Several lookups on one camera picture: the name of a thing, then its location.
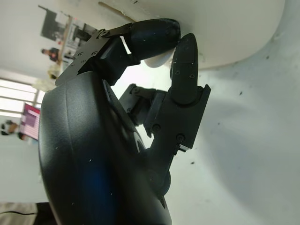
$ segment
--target window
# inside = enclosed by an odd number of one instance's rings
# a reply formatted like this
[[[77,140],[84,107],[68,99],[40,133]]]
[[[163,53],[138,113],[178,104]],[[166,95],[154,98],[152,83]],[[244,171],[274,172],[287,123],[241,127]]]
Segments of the window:
[[[20,118],[25,103],[40,107],[44,95],[28,84],[0,79],[0,115]]]

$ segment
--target bolt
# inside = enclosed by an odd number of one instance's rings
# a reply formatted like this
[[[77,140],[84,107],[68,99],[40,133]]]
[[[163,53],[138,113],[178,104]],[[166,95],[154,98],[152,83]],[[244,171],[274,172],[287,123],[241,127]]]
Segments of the bolt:
[[[160,131],[160,125],[159,124],[154,124],[152,127],[153,132],[158,132]]]
[[[184,135],[177,135],[176,139],[178,142],[182,143],[182,142],[184,142],[185,137],[184,137]]]
[[[105,30],[101,33],[101,37],[106,37],[107,35],[109,35],[109,30]]]
[[[137,94],[137,93],[140,92],[140,90],[141,90],[140,88],[134,88],[134,89],[133,89],[133,93],[134,93],[134,94]]]

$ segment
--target white object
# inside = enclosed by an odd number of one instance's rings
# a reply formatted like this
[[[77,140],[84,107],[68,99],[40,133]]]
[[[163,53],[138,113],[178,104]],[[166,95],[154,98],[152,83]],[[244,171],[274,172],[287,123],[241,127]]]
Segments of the white object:
[[[58,12],[55,17],[55,21],[62,25],[66,25],[68,19],[69,19],[69,17],[66,16],[63,12]]]
[[[194,33],[199,68],[219,67],[245,59],[260,50],[278,27],[285,0],[101,0],[122,13],[100,6],[99,0],[71,4],[60,0],[64,12],[98,29],[135,21],[172,18],[182,34]]]

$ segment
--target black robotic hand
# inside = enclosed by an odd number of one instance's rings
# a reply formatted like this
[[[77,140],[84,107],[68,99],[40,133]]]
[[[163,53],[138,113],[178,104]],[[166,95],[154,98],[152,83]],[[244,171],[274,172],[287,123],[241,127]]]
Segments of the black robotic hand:
[[[127,54],[123,36],[131,54]],[[126,67],[176,48],[165,92],[111,90]],[[169,225],[164,199],[178,150],[193,147],[210,88],[197,86],[197,43],[171,19],[99,30],[45,94],[39,133],[42,176],[63,225]],[[149,149],[135,126],[154,135]]]

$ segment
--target computer monitor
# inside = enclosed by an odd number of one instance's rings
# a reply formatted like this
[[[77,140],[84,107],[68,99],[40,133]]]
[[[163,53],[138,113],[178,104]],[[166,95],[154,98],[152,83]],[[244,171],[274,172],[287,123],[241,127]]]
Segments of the computer monitor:
[[[21,117],[20,132],[37,140],[39,115],[39,109],[25,104],[24,111]]]

